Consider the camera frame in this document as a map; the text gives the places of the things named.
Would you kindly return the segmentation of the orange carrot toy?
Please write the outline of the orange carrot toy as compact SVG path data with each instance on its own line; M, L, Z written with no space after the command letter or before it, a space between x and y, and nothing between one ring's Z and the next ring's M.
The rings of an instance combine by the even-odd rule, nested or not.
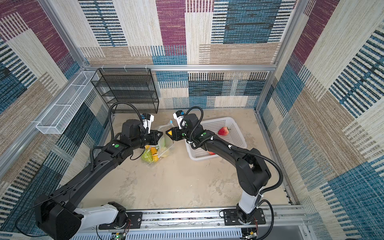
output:
M150 152L151 152L152 155L156 155L158 150L155 147L151 147L150 148Z

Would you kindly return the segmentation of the clear zip top bag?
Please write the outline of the clear zip top bag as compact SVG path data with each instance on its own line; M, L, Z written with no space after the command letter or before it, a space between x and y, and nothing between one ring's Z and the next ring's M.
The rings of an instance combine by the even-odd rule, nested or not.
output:
M166 135L166 130L168 130L168 129L170 129L170 128L173 128L174 127L174 124L173 124L173 122L172 121L169 121L169 123L168 124L166 124L166 125L163 125L163 126L159 126L158 127L158 131L162 131L163 132L163 136L160 138L160 141L159 141L159 143L157 144L157 145L155 145L155 146L150 146L150 145L147 145L147 146L145 146L145 151L150 151L150 148L151 147L155 147L157 150L159 150L159 147L160 146L166 146L166 147L168 147L169 148L169 155L167 156L167 157L169 157L172 153L173 153L173 151L174 151L174 141L172 141L167 135Z

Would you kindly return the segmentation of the small yellow fruit toy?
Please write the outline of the small yellow fruit toy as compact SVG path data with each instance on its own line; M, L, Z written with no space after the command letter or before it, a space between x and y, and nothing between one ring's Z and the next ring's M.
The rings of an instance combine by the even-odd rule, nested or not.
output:
M154 163L158 162L159 161L159 156L158 155L152 155L152 161Z

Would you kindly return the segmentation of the green apple toy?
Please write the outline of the green apple toy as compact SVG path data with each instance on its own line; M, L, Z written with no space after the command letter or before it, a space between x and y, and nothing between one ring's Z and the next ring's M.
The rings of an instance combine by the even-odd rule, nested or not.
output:
M141 159L142 159L142 161L144 161L144 162L151 163L151 162L153 161L151 151L145 151L145 152L141 155Z

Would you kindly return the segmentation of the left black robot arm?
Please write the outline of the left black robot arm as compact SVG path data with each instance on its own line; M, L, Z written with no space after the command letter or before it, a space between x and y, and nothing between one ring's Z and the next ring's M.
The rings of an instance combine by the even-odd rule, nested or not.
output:
M163 133L151 130L149 121L131 103L117 102L114 107L126 105L133 109L137 119L127 120L118 134L111 128L111 140L104 146L90 149L90 164L74 178L49 196L39 195L29 208L34 212L36 226L44 237L69 240L90 222L89 217L77 209L83 198L112 170L131 157L137 149L156 145Z

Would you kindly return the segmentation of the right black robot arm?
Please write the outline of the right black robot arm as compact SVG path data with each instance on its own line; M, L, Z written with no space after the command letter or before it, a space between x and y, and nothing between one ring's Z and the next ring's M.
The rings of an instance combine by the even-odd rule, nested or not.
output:
M283 183L284 175L280 166L257 149L237 147L215 132L204 129L201 124L204 111L198 106L186 112L179 110L173 116L178 125L167 130L168 137L173 141L185 140L194 150L212 152L236 168L238 182L243 190L236 206L237 216L241 224L249 224L256 209L266 202L263 199L264 193L277 189Z

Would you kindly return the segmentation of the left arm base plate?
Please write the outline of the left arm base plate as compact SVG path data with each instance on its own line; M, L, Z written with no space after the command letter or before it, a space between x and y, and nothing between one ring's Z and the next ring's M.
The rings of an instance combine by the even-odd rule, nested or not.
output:
M128 230L139 229L142 223L143 212L125 212L118 214L110 224L99 225L99 230Z

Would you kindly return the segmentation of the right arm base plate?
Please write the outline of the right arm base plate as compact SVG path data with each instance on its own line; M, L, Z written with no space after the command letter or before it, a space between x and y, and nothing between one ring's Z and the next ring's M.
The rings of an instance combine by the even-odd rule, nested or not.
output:
M265 215L261 208L256 208L249 214L241 209L224 209L219 212L219 216L224 219L226 226L266 224Z

